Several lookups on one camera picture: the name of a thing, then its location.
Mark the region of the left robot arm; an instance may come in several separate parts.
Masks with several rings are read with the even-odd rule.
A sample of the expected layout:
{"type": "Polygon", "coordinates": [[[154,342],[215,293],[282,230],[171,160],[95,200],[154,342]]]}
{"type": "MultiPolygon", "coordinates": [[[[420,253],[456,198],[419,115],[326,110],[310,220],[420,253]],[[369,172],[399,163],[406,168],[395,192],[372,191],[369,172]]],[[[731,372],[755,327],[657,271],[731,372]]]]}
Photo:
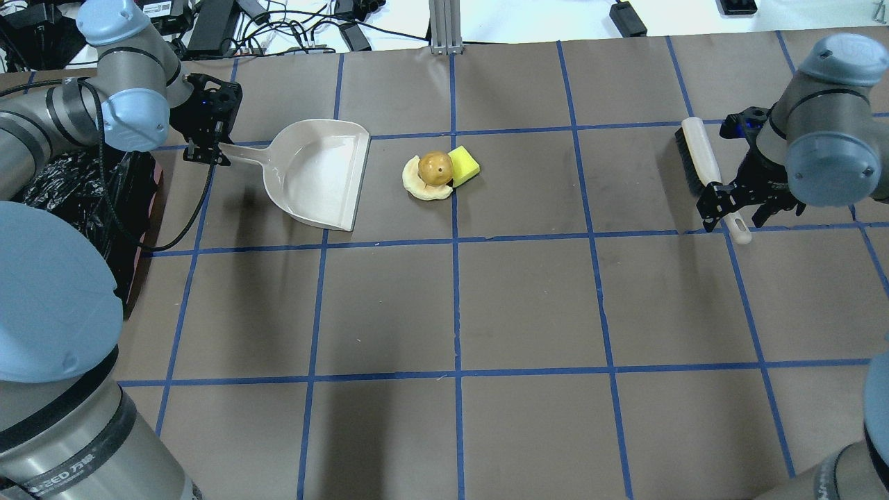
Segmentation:
{"type": "Polygon", "coordinates": [[[61,154],[150,152],[171,129],[213,172],[242,92],[182,69],[133,1],[85,1],[76,26],[97,76],[2,92],[2,497],[202,499],[113,377],[124,308],[108,263],[13,197],[61,154]]]}

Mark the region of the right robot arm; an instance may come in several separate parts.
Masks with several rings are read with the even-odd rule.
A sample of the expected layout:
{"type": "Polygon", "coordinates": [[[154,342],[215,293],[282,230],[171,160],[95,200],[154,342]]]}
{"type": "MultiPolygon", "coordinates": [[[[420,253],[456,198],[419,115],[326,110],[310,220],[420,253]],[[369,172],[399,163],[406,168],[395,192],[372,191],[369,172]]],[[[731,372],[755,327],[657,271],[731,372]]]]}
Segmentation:
{"type": "MultiPolygon", "coordinates": [[[[870,94],[887,70],[879,41],[834,33],[813,45],[769,108],[725,117],[720,134],[743,139],[747,154],[724,181],[697,117],[676,131],[686,179],[705,231],[727,225],[739,243],[751,240],[740,209],[756,208],[762,227],[781,211],[844,208],[864,199],[887,202],[887,126],[876,122],[870,94]]],[[[886,499],[887,354],[869,363],[863,387],[863,437],[831,453],[763,499],[886,499]]]]}

